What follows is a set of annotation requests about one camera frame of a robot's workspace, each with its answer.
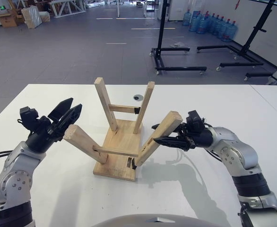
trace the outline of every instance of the blue water jug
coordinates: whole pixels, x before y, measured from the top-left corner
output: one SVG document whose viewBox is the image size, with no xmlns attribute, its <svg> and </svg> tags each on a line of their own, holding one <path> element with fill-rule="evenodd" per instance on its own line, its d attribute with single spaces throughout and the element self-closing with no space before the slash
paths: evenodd
<svg viewBox="0 0 277 227">
<path fill-rule="evenodd" d="M 209 21 L 208 21 L 207 31 L 209 31 L 209 30 L 210 30 L 211 25 L 212 25 L 212 23 L 213 23 L 213 20 L 215 20 L 214 15 L 215 15 L 215 13 L 213 13 L 213 14 L 212 14 L 212 17 L 209 17 L 209 18 L 208 18 L 208 19 L 209 19 Z"/>
<path fill-rule="evenodd" d="M 235 25 L 236 21 L 233 21 L 233 23 L 227 27 L 225 30 L 225 33 L 223 34 L 222 41 L 224 42 L 231 42 L 234 38 L 234 35 L 237 31 L 237 26 Z"/>
<path fill-rule="evenodd" d="M 201 18 L 200 14 L 192 18 L 191 24 L 189 25 L 189 31 L 196 32 L 197 28 L 199 27 L 200 18 Z"/>
<path fill-rule="evenodd" d="M 202 19 L 200 19 L 199 27 L 196 30 L 196 33 L 198 34 L 205 34 L 208 28 L 208 14 L 205 14 Z"/>
<path fill-rule="evenodd" d="M 184 18 L 182 20 L 182 25 L 189 26 L 190 25 L 191 16 L 192 16 L 192 14 L 190 13 L 190 9 L 189 9 L 188 12 L 186 12 L 184 14 Z"/>
<path fill-rule="evenodd" d="M 220 30 L 220 27 L 221 27 L 221 25 L 224 23 L 224 16 L 222 16 L 221 18 L 220 18 L 220 20 L 216 23 L 216 25 L 215 25 L 215 29 L 214 29 L 214 31 L 213 31 L 213 35 L 217 35 L 218 34 L 218 32 L 219 32 L 219 30 Z"/>
<path fill-rule="evenodd" d="M 213 32 L 214 32 L 214 29 L 215 29 L 215 27 L 216 27 L 216 23 L 219 21 L 218 18 L 219 18 L 219 15 L 217 15 L 216 18 L 213 19 L 213 21 L 212 21 L 212 23 L 211 23 L 211 27 L 210 27 L 210 29 L 209 29 L 209 32 L 210 32 L 210 33 L 213 33 Z"/>
<path fill-rule="evenodd" d="M 223 34 L 225 33 L 226 29 L 230 26 L 229 21 L 230 19 L 228 19 L 226 23 L 222 23 L 219 29 L 219 32 L 217 34 L 217 38 L 221 39 L 223 37 Z"/>
</svg>

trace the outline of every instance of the black metal frame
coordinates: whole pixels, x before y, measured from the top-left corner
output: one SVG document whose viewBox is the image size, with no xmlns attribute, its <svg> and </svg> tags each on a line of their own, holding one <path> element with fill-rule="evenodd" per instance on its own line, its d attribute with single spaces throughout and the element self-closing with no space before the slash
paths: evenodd
<svg viewBox="0 0 277 227">
<path fill-rule="evenodd" d="M 221 48 L 228 48 L 230 51 L 233 51 L 238 56 L 243 57 L 244 59 L 248 60 L 249 62 L 223 62 L 219 64 L 219 67 L 216 69 L 217 71 L 220 71 L 220 68 L 223 67 L 229 67 L 229 66 L 256 66 L 256 65 L 263 65 L 262 62 L 259 60 L 251 57 L 248 55 L 248 50 L 250 48 L 250 44 L 252 43 L 253 39 L 255 38 L 258 31 L 267 32 L 266 30 L 262 29 L 263 25 L 265 24 L 267 18 L 269 17 L 269 14 L 272 12 L 272 7 L 274 5 L 275 0 L 270 0 L 267 4 L 265 10 L 263 11 L 259 21 L 257 22 L 256 26 L 254 27 L 254 30 L 252 31 L 250 37 L 248 38 L 245 45 L 238 49 L 231 45 L 219 45 L 219 46 L 198 46 L 197 50 L 198 52 L 200 50 L 204 49 L 221 49 Z"/>
<path fill-rule="evenodd" d="M 247 72 L 244 80 L 247 81 L 251 77 L 272 77 L 277 81 L 277 78 L 273 77 L 272 72 Z"/>
<path fill-rule="evenodd" d="M 163 42 L 163 34 L 164 34 L 164 25 L 165 25 L 165 16 L 167 7 L 169 7 L 168 0 L 163 0 L 163 11 L 162 11 L 162 18 L 161 18 L 161 26 L 159 30 L 159 37 L 158 37 L 158 44 L 157 48 L 152 48 L 150 56 L 153 56 L 154 61 L 156 63 L 155 69 L 156 74 L 158 75 L 160 71 L 200 71 L 200 74 L 203 74 L 207 68 L 204 66 L 198 66 L 198 67 L 166 67 L 164 65 L 163 59 L 161 57 L 162 51 L 184 51 L 186 54 L 188 51 L 190 51 L 190 48 L 162 48 L 162 42 Z"/>
</svg>

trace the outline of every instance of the table surface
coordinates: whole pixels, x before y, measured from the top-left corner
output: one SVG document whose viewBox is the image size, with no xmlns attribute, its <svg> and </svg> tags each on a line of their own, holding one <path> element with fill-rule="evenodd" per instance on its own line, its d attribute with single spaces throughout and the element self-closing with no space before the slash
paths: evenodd
<svg viewBox="0 0 277 227">
<path fill-rule="evenodd" d="M 140 106 L 133 99 L 145 85 L 108 85 L 112 104 Z M 19 109 L 48 113 L 73 97 L 83 104 L 77 121 L 97 143 L 108 122 L 94 85 L 28 85 L 0 114 L 0 151 L 13 149 L 28 131 L 17 123 Z M 249 85 L 156 85 L 143 119 L 142 142 L 151 126 L 170 111 L 183 119 L 197 110 L 213 126 L 226 127 L 259 155 L 263 174 L 277 196 L 277 87 Z M 116 118 L 135 120 L 129 113 Z M 0 158 L 0 171 L 4 159 Z M 95 161 L 66 141 L 57 142 L 36 168 L 31 190 L 37 226 L 86 227 L 117 216 L 138 213 L 177 214 L 225 227 L 240 227 L 237 191 L 226 168 L 196 148 L 180 152 L 160 146 L 137 168 L 137 181 L 93 175 Z"/>
</svg>

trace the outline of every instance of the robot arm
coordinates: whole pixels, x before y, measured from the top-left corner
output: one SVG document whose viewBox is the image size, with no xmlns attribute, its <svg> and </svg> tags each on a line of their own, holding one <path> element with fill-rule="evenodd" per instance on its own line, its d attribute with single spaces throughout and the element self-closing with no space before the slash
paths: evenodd
<svg viewBox="0 0 277 227">
<path fill-rule="evenodd" d="M 277 199 L 261 173 L 257 153 L 252 147 L 241 142 L 228 129 L 205 124 L 196 111 L 189 112 L 187 122 L 182 123 L 175 132 L 178 133 L 175 138 L 154 140 L 161 145 L 185 151 L 202 147 L 216 158 L 219 157 L 238 191 L 242 207 L 239 216 L 244 227 L 277 227 Z"/>
<path fill-rule="evenodd" d="M 58 104 L 48 115 L 38 119 L 35 109 L 20 110 L 29 137 L 8 155 L 0 174 L 0 227 L 34 227 L 30 205 L 33 172 L 46 156 L 47 149 L 61 141 L 65 130 L 80 116 L 82 105 L 70 109 L 73 99 Z"/>
</svg>

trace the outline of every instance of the wooden stool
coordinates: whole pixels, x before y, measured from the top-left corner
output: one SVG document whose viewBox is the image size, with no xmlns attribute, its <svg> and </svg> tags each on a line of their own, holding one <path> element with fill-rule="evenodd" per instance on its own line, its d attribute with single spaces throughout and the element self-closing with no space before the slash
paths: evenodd
<svg viewBox="0 0 277 227">
<path fill-rule="evenodd" d="M 99 146 L 79 126 L 70 125 L 64 139 L 97 161 L 93 173 L 122 180 L 135 181 L 135 169 L 141 166 L 158 148 L 153 138 L 170 135 L 182 122 L 181 116 L 170 111 L 162 123 L 140 148 L 142 120 L 154 89 L 149 82 L 141 107 L 112 105 L 103 78 L 95 80 L 95 87 L 105 111 L 109 129 Z M 136 121 L 116 120 L 114 111 L 138 114 Z"/>
</svg>

